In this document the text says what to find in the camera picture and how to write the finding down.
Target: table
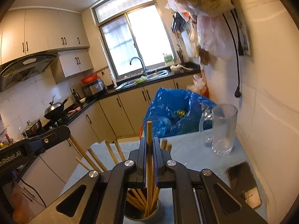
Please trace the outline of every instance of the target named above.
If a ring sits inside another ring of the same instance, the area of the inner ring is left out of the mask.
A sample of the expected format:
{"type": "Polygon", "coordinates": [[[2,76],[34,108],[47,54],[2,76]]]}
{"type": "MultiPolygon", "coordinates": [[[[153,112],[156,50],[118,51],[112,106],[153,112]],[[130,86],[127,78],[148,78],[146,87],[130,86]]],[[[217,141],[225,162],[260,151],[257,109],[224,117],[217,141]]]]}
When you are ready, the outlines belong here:
{"type": "MultiPolygon", "coordinates": [[[[212,152],[210,143],[206,143],[205,139],[206,139],[206,135],[200,132],[168,137],[167,138],[168,143],[172,144],[172,150],[171,150],[172,159],[180,162],[181,164],[184,164],[187,168],[196,171],[200,171],[203,168],[208,168],[212,170],[228,186],[230,185],[229,185],[228,176],[226,174],[227,168],[237,165],[241,162],[247,161],[250,165],[254,178],[257,182],[258,189],[261,195],[261,200],[262,200],[262,205],[256,209],[256,212],[267,221],[266,196],[254,172],[253,166],[251,165],[238,139],[235,137],[234,147],[231,153],[226,156],[215,155],[212,152]]],[[[118,155],[115,145],[112,144],[111,147],[114,153],[116,154],[118,161],[121,162],[121,159],[118,155]]],[[[139,142],[136,141],[136,142],[121,143],[120,147],[124,153],[124,156],[127,159],[129,157],[130,151],[139,148],[139,142]]],[[[104,142],[100,144],[94,143],[91,146],[91,149],[95,152],[95,154],[98,156],[98,158],[101,160],[101,162],[106,166],[108,170],[114,167],[115,164],[104,142]]],[[[82,161],[85,164],[89,165],[85,159],[82,159],[82,161]]],[[[74,170],[74,172],[72,173],[71,177],[69,178],[68,182],[65,184],[65,187],[63,188],[61,194],[63,194],[72,185],[74,185],[86,173],[87,170],[81,165],[78,165],[74,170]]],[[[161,201],[165,209],[164,219],[161,220],[159,223],[167,223],[167,224],[174,223],[171,189],[161,189],[159,194],[159,200],[161,201]]],[[[124,223],[132,224],[132,223],[140,223],[140,222],[134,222],[124,217],[124,223]]]]}

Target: blue plastic bag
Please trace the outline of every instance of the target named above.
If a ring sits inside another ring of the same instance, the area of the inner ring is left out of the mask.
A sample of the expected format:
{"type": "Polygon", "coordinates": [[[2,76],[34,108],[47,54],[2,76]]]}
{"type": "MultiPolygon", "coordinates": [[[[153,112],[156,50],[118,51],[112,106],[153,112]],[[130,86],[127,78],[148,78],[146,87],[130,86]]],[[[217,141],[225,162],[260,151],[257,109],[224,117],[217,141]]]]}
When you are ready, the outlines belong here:
{"type": "MultiPolygon", "coordinates": [[[[216,104],[208,98],[188,90],[160,88],[150,103],[143,128],[146,134],[147,121],[152,121],[155,137],[176,136],[198,131],[202,111],[216,104]],[[185,111],[180,119],[177,111],[185,111]]],[[[212,127],[211,121],[205,121],[204,129],[212,127]]]]}

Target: silver kitchen appliance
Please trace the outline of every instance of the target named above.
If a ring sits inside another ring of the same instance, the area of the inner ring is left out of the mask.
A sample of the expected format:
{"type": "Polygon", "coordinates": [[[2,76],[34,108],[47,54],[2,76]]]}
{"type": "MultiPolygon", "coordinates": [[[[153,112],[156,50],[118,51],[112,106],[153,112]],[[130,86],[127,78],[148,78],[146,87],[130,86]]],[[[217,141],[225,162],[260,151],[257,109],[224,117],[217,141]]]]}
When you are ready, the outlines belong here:
{"type": "Polygon", "coordinates": [[[58,55],[31,55],[0,66],[0,91],[36,76],[50,65],[58,55]]]}
{"type": "Polygon", "coordinates": [[[104,83],[101,81],[101,79],[97,79],[89,84],[82,86],[82,91],[86,98],[90,98],[101,93],[104,87],[104,83]]]}

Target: sink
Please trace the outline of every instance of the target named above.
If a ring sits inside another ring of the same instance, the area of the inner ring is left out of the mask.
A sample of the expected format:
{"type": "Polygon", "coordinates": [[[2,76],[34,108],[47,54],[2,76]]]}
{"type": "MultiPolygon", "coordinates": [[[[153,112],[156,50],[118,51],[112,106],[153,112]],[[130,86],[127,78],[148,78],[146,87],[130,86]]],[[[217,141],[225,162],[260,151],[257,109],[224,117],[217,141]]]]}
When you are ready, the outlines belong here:
{"type": "MultiPolygon", "coordinates": [[[[167,71],[167,70],[158,71],[158,72],[155,72],[155,73],[152,73],[152,74],[148,75],[148,76],[147,76],[147,81],[156,80],[156,79],[163,78],[163,77],[166,77],[166,76],[168,76],[168,71],[167,71]]],[[[118,87],[116,88],[116,90],[124,89],[124,88],[128,88],[128,87],[132,87],[132,86],[134,86],[134,82],[135,82],[137,79],[133,79],[133,80],[124,82],[123,84],[121,84],[120,86],[118,86],[118,87]]]]}

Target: smartphone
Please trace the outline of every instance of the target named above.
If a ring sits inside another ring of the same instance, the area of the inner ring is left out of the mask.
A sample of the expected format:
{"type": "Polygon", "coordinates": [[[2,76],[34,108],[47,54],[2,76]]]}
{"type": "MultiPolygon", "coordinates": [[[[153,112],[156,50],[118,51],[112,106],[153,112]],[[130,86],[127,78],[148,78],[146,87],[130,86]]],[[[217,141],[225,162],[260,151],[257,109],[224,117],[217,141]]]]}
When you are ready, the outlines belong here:
{"type": "Polygon", "coordinates": [[[227,169],[231,189],[235,191],[252,209],[262,204],[257,183],[248,162],[242,162],[227,169]]]}

